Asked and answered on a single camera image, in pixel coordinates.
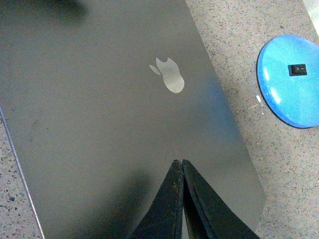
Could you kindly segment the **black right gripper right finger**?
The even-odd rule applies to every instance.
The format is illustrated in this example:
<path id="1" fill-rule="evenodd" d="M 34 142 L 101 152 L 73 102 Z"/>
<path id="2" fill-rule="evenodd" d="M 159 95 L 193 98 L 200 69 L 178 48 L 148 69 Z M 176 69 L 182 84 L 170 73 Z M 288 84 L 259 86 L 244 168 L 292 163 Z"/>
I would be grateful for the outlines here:
<path id="1" fill-rule="evenodd" d="M 184 212 L 190 239 L 257 239 L 188 160 L 184 172 Z"/>

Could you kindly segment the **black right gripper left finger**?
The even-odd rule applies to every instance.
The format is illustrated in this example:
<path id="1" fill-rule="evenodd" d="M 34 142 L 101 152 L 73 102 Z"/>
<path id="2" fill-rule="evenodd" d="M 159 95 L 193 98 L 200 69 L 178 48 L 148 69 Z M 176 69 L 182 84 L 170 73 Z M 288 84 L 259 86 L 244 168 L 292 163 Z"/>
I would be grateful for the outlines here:
<path id="1" fill-rule="evenodd" d="M 149 210 L 131 239 L 180 239 L 182 237 L 184 174 L 182 164 L 172 162 Z"/>

